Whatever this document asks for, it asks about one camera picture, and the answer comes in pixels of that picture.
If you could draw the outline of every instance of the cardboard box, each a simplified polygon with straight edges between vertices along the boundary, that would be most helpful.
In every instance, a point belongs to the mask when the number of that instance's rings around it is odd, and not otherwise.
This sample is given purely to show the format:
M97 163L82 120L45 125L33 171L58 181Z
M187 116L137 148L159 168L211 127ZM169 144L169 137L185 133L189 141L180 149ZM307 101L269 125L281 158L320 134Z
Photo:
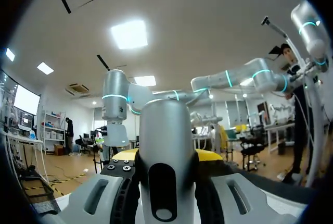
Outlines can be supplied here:
M60 144L54 144L54 154L63 155L63 146Z

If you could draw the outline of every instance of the ceiling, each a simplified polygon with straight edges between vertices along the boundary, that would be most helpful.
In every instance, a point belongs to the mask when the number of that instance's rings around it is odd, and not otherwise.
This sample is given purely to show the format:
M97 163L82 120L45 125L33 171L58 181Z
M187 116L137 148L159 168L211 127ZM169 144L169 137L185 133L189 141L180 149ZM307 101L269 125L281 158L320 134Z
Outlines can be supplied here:
M31 3L10 41L16 57L13 63L5 59L9 75L16 74L34 88L64 90L81 83L101 95L106 73L96 56L101 55L111 69L126 65L121 69L130 81L154 75L153 90L190 89L194 77L237 68L281 45L280 36L261 26L266 15L305 54L290 20L300 0L94 0L86 5L90 0L66 1L70 14L61 0ZM118 49L110 28L132 19L145 21L148 45ZM42 61L54 72L46 76L37 70ZM283 57L267 62L276 71L286 64ZM218 94L214 100L234 98Z

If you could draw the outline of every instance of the yellow object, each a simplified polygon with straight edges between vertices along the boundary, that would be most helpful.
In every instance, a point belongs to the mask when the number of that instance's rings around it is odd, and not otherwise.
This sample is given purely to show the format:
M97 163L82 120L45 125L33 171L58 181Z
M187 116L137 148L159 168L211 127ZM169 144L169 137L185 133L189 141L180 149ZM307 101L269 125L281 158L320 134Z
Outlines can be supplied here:
M132 150L124 150L114 155L112 157L112 160L135 160L136 152L138 152L138 150L138 148L134 148Z
M243 132L243 131L246 131L247 127L245 124L242 124L242 125L237 125L236 126L236 133L240 133L240 132Z
M223 150L227 149L227 141L228 141L228 135L224 130L223 126L220 126L220 134L221 134L221 148Z
M112 157L112 160L135 160L135 156L138 150L138 148L134 148L132 150L124 150L114 155ZM220 155L211 151L196 149L196 152L198 153L199 161L222 160L222 157Z
M196 149L196 152L198 153L199 161L222 160L220 155L211 151Z

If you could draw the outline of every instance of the table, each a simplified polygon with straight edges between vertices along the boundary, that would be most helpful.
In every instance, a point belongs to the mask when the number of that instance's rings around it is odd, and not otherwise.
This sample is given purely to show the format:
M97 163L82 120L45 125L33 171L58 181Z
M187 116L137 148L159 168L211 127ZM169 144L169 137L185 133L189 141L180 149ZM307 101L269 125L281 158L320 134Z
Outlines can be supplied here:
M11 152L10 152L10 143L11 142L14 143L16 147L17 147L17 145L20 145L20 144L29 144L29 145L33 145L33 150L34 150L34 153L35 153L37 170L38 170L39 173L41 173L40 172L40 168L39 168L39 164L38 164L37 153L36 153L36 147L40 146L42 163L43 163L43 168L44 168L44 173L45 173L45 177L46 178L44 178L42 175L40 175L40 176L48 183L48 177L47 177L45 163L44 163L44 157L43 157L43 146L42 145L44 145L44 142L41 141L41 140L37 140L37 139L30 139L30 138L28 138L26 136L21 136L19 134L12 134L11 132L6 133L4 131L1 131L0 134L8 137L8 142L9 142L9 158L10 158L10 161L11 161L11 164L12 164L13 167L14 167L14 160L13 160L13 157L11 156ZM18 149L18 150L19 150L20 159L22 159L20 149ZM25 156L24 145L23 145L23 150L24 150L25 163L27 165L27 159L26 159L26 156Z
M290 127L294 127L295 123L288 123L288 124L282 124L282 125L266 125L264 126L264 129L267 131L268 135L268 153L270 154L272 151L276 150L279 145L279 135L278 131L281 129L287 129ZM272 132L276 133L276 147L271 148L271 142L272 142Z

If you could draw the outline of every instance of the black clothing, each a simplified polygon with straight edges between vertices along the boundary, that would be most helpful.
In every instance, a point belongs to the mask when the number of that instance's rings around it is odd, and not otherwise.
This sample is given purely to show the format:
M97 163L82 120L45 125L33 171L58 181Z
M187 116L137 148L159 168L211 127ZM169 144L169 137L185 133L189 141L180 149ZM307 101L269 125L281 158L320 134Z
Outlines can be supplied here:
M73 121L68 120L67 122L67 136L68 137L73 137L74 136L74 131L73 131Z
M300 69L299 65L292 66L287 73L294 75ZM293 154L294 160L292 165L291 173L299 173L301 168L301 161L303 156L303 149L308 143L308 131L306 128L306 123L303 117L302 110L304 112L306 121L308 121L308 110L307 110L307 103L305 99L305 93L303 86L299 86L293 91L293 94L297 96L298 100L295 98L295 127L294 127L294 146L293 146ZM312 110L309 108L309 117L310 117L310 134L313 139L313 118L312 118ZM308 169L311 166L312 160L312 153L313 153L313 145L310 142L310 160Z

